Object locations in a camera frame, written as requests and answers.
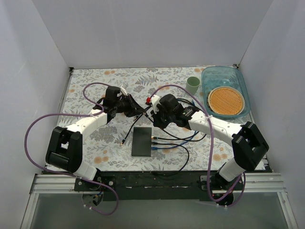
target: table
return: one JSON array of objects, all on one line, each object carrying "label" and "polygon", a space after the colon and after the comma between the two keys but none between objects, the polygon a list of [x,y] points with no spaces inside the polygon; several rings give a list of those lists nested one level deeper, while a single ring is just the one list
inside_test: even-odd
[{"label": "table", "polygon": [[[83,88],[93,82],[103,82],[112,86],[121,86],[130,93],[134,99],[142,106],[146,107],[146,98],[160,86],[165,84],[178,84],[185,86],[186,79],[190,76],[197,76],[201,80],[201,67],[183,68],[121,68],[121,69],[75,69],[71,76],[68,93],[65,98],[63,112],[87,114],[93,105],[82,95]],[[86,94],[94,101],[98,101],[105,96],[106,87],[93,85],[88,88]],[[164,96],[173,94],[176,98],[190,99],[184,91],[175,87],[165,87],[157,95]],[[200,86],[196,97],[203,103],[203,92]],[[60,117],[60,126],[67,126],[76,122],[75,117]],[[233,123],[245,123],[251,121],[247,116],[229,120]],[[124,114],[117,116],[106,126],[93,132],[83,144],[83,159],[90,165],[102,171],[147,171],[147,170],[177,170],[187,159],[184,149],[163,149],[153,150],[151,157],[132,157],[132,132],[128,136],[124,145],[120,145],[122,139],[127,134],[133,118],[127,118]],[[151,122],[142,117],[135,126],[152,126]],[[171,124],[167,131],[178,137],[193,135],[193,131],[177,127]],[[153,136],[171,138],[158,128],[153,127]],[[185,170],[206,170],[208,167],[210,136],[208,135],[200,142],[189,142],[185,146],[190,151],[190,160]],[[218,170],[225,162],[233,157],[232,148],[219,139],[214,139],[214,151],[211,170]],[[264,170],[261,162],[257,168]]]}]

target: purple cable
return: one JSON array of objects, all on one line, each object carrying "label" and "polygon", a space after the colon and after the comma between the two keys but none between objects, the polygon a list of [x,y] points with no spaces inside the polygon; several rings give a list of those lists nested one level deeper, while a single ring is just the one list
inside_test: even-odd
[{"label": "purple cable", "polygon": [[[86,89],[87,89],[89,86],[94,85],[94,84],[102,84],[102,85],[105,85],[105,86],[109,86],[109,85],[108,85],[108,84],[105,84],[105,83],[98,83],[98,82],[96,82],[96,83],[90,83],[90,84],[86,85],[86,86],[84,87],[83,91],[82,91],[82,94],[83,94],[83,96],[85,97],[85,99],[87,99],[89,102],[91,102],[91,103],[93,103],[93,104],[99,106],[99,107],[102,109],[100,112],[93,114],[93,116],[96,116],[96,115],[100,115],[101,113],[104,112],[104,107],[103,107],[101,104],[98,104],[98,103],[92,101],[91,99],[89,99],[89,98],[86,96],[86,94],[85,94]],[[43,119],[43,118],[50,117],[50,116],[59,116],[59,115],[62,115],[62,116],[74,116],[74,117],[91,117],[90,114],[64,114],[64,113],[53,113],[53,114],[46,114],[46,115],[43,115],[43,116],[37,118],[34,122],[31,123],[31,125],[30,125],[29,128],[27,129],[27,132],[25,133],[25,136],[24,136],[24,151],[25,151],[25,154],[26,154],[27,158],[29,159],[29,161],[30,161],[33,165],[35,165],[36,167],[40,168],[41,170],[44,170],[44,171],[47,171],[47,172],[50,172],[50,173],[55,173],[55,174],[60,174],[60,175],[66,175],[66,176],[75,177],[75,175],[73,175],[73,174],[63,173],[63,172],[59,172],[59,171],[53,171],[53,170],[50,170],[50,169],[47,169],[47,168],[45,168],[45,167],[43,167],[43,166],[38,165],[38,164],[31,158],[31,156],[30,156],[30,154],[29,154],[29,151],[28,151],[28,136],[29,136],[29,132],[30,132],[31,128],[32,128],[39,120],[41,120],[41,119]],[[87,181],[87,182],[90,182],[90,183],[93,183],[93,184],[96,184],[96,185],[101,185],[101,186],[103,186],[103,187],[106,187],[106,188],[110,189],[111,192],[113,192],[114,195],[115,195],[115,197],[116,197],[116,206],[115,206],[115,208],[113,209],[113,211],[111,211],[111,212],[102,212],[102,211],[100,211],[100,210],[98,210],[98,209],[96,209],[96,208],[94,208],[94,207],[89,206],[89,205],[86,205],[87,207],[92,208],[93,210],[95,210],[95,211],[97,211],[97,212],[99,212],[99,213],[101,213],[101,214],[103,214],[103,215],[106,215],[106,216],[111,215],[112,213],[114,213],[114,212],[116,211],[116,209],[117,209],[118,206],[119,206],[119,196],[118,196],[118,194],[116,193],[116,191],[115,191],[113,188],[111,188],[111,187],[108,186],[108,185],[105,185],[105,184],[102,184],[102,183],[99,183],[99,182],[95,182],[95,181],[93,181],[93,180],[88,180],[88,179],[85,179],[85,178],[81,178],[81,179],[84,180],[84,181]]]},{"label": "purple cable", "polygon": [[[211,148],[210,148],[210,157],[209,157],[208,172],[207,172],[206,180],[210,180],[211,165],[212,165],[212,155],[213,155],[213,148],[214,148],[214,131],[213,131],[211,119],[209,118],[209,115],[208,115],[208,113],[207,113],[207,111],[206,111],[206,108],[199,102],[199,100],[198,100],[195,96],[193,96],[193,95],[192,95],[190,92],[188,92],[185,88],[183,88],[183,87],[181,87],[181,86],[179,86],[179,85],[175,85],[175,84],[167,84],[167,85],[164,85],[164,86],[159,87],[157,90],[155,90],[155,91],[152,93],[152,95],[150,96],[150,98],[152,98],[154,94],[156,94],[160,89],[162,89],[162,88],[164,88],[164,87],[178,87],[178,88],[184,90],[189,96],[191,96],[191,97],[199,104],[199,106],[202,108],[203,113],[205,114],[205,116],[208,117],[208,123],[209,123],[210,130],[211,130]],[[242,174],[240,174],[240,175],[238,176],[238,178],[237,178],[236,181],[233,183],[233,185],[229,188],[229,190],[228,190],[222,197],[220,197],[220,198],[218,198],[218,199],[214,199],[214,198],[212,197],[211,192],[210,192],[210,182],[207,182],[207,189],[208,189],[208,196],[209,196],[209,198],[210,198],[212,201],[214,201],[214,202],[219,202],[219,201],[223,200],[223,199],[233,190],[233,188],[235,187],[235,185],[236,185],[236,184],[238,183],[238,181],[240,180],[241,176],[242,176]],[[243,195],[243,192],[244,192],[244,191],[242,191],[241,194],[240,194],[240,196],[239,196],[239,198],[238,198],[233,204],[231,204],[231,205],[229,205],[229,206],[233,206],[234,204],[236,204],[236,203],[240,200],[241,196]]]}]

